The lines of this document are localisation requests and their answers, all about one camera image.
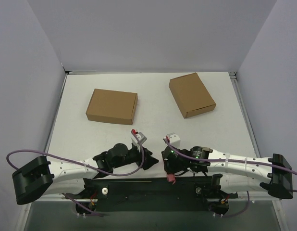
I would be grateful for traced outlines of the pink paper box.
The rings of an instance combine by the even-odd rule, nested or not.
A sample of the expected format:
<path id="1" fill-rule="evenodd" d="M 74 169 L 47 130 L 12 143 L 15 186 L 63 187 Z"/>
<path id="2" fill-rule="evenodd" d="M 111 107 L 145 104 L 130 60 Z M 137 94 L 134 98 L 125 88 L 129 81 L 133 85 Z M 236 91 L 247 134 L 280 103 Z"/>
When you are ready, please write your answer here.
<path id="1" fill-rule="evenodd" d="M 167 174 L 167 181 L 170 182 L 171 184 L 175 184 L 176 183 L 176 178 L 174 174 Z"/>

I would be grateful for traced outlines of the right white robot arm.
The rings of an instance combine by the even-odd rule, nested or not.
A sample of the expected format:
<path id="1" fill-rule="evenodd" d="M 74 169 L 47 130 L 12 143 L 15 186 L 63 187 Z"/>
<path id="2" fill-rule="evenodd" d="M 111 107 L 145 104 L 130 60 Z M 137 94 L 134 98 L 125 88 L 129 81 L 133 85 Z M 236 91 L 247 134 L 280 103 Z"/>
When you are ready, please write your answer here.
<path id="1" fill-rule="evenodd" d="M 168 146 L 161 156 L 168 175 L 180 172 L 221 174 L 213 188 L 223 193 L 260 191 L 279 199 L 293 198 L 292 167 L 281 154 L 251 158 L 207 147 L 180 150 Z"/>

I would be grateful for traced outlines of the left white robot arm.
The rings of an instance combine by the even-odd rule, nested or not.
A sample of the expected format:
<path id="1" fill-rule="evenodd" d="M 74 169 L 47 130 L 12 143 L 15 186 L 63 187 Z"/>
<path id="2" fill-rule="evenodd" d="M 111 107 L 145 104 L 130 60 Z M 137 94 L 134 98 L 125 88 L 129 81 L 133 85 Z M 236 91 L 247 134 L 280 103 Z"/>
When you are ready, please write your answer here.
<path id="1" fill-rule="evenodd" d="M 147 148 L 132 144 L 128 149 L 123 143 L 80 161 L 60 158 L 56 162 L 41 155 L 12 174 L 16 202 L 25 205 L 43 195 L 56 193 L 78 194 L 88 198 L 93 193 L 93 185 L 86 179 L 114 175 L 114 169 L 133 163 L 137 164 L 138 169 L 148 170 L 158 162 Z"/>

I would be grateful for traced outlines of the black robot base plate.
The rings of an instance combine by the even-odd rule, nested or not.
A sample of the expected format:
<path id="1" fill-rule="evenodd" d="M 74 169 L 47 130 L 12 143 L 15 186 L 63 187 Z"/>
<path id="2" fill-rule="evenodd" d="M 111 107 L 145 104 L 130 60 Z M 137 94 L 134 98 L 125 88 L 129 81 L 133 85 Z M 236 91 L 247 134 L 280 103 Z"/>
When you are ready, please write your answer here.
<path id="1" fill-rule="evenodd" d="M 175 183 L 166 178 L 86 179 L 80 193 L 66 197 L 80 202 L 79 213 L 208 211 L 238 198 L 237 193 L 221 190 L 220 178 L 220 174 L 177 177 Z"/>

